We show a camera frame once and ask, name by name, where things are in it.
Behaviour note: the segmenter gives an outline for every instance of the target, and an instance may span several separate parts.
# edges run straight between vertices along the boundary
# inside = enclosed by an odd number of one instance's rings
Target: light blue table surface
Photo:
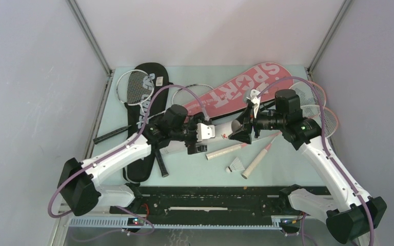
[[[170,81],[177,85],[190,85],[203,83],[214,88],[229,81],[235,76],[253,66],[189,66],[166,67]],[[297,65],[284,66],[293,76],[307,79],[304,67]],[[115,84],[118,78],[133,68],[117,68],[108,95],[105,111],[102,116],[98,136],[127,125],[127,112],[117,100]],[[176,89],[169,91],[167,106],[170,105],[171,96]],[[232,120],[237,115],[215,121],[223,123]],[[275,131],[262,132],[269,135]],[[122,143],[127,133],[110,138],[94,147],[93,156],[99,155],[116,145]],[[261,140],[246,146],[238,151],[226,154],[210,161],[205,154],[187,155],[186,151],[163,155],[165,165],[170,175],[162,178],[159,167],[155,161],[150,178],[143,182],[143,186],[289,186],[298,184],[302,186],[322,186],[320,177],[308,161],[290,143],[279,136],[272,148],[264,157],[261,164],[254,170],[248,179],[241,177],[241,172],[227,173],[225,168],[238,156],[247,167],[258,153],[269,143],[270,139]],[[220,141],[208,146],[208,152],[233,145],[234,141]],[[104,184],[121,185],[125,183],[122,172],[110,176]]]

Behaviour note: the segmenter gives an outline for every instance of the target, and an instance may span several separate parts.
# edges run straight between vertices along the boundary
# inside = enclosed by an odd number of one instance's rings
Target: white shuttlecock
[[[230,164],[230,166],[226,167],[226,172],[231,173],[231,172],[237,172],[237,171],[242,171],[245,170],[244,165],[242,165],[241,160],[239,160],[239,158],[235,158],[235,160],[233,160],[232,164]]]

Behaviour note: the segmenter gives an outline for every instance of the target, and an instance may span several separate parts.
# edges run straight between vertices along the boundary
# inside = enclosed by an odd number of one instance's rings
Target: racket handle
[[[242,173],[243,178],[247,179],[250,176],[253,170],[259,165],[261,160],[265,157],[266,153],[268,153],[266,149],[261,150],[259,155],[256,156],[253,162],[251,162],[251,164],[247,167],[247,169]]]
[[[239,150],[243,147],[242,145],[243,145],[242,143],[239,143],[237,145],[232,145],[232,146],[226,147],[224,149],[220,149],[220,150],[208,153],[208,154],[206,154],[206,159],[211,160],[212,158],[225,155],[225,154],[233,152],[235,150]]]
[[[103,141],[105,141],[105,140],[107,140],[107,139],[110,139],[110,138],[112,138],[112,137],[114,137],[114,136],[119,135],[119,134],[122,133],[122,132],[127,131],[130,127],[131,127],[131,126],[120,127],[120,128],[118,128],[117,130],[114,130],[114,131],[112,131],[112,132],[108,132],[108,133],[105,134],[105,135],[102,135],[102,136],[100,136],[100,137],[97,137],[97,138],[93,139],[93,143],[94,143],[95,145],[97,145],[97,144],[100,143],[100,142],[103,142]]]
[[[165,167],[164,160],[162,159],[162,155],[159,150],[155,150],[155,157],[159,166],[159,170],[161,171],[161,176],[165,178],[170,175],[167,171],[167,168]]]

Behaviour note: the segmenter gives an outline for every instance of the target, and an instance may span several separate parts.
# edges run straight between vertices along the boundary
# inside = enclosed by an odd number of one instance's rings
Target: white panel
[[[105,81],[65,1],[0,1],[0,245],[47,244],[48,201]]]
[[[343,0],[81,0],[110,66],[308,66]]]
[[[380,245],[394,245],[394,1],[354,1],[314,79],[339,117],[338,156],[387,203],[376,229]]]

